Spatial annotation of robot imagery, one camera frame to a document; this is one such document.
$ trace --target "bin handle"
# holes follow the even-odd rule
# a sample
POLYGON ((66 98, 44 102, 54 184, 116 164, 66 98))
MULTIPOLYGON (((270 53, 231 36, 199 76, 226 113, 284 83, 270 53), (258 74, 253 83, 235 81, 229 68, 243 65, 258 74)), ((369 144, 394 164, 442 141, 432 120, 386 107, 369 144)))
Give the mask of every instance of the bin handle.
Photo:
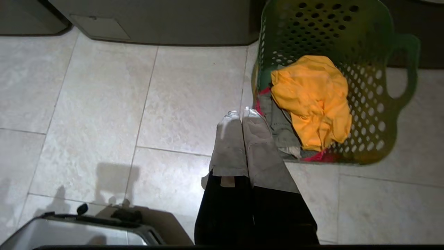
POLYGON ((407 54, 407 87, 400 97, 394 98, 400 110, 408 104, 416 90, 421 42, 411 34, 396 34, 393 45, 392 52, 403 49, 407 54))

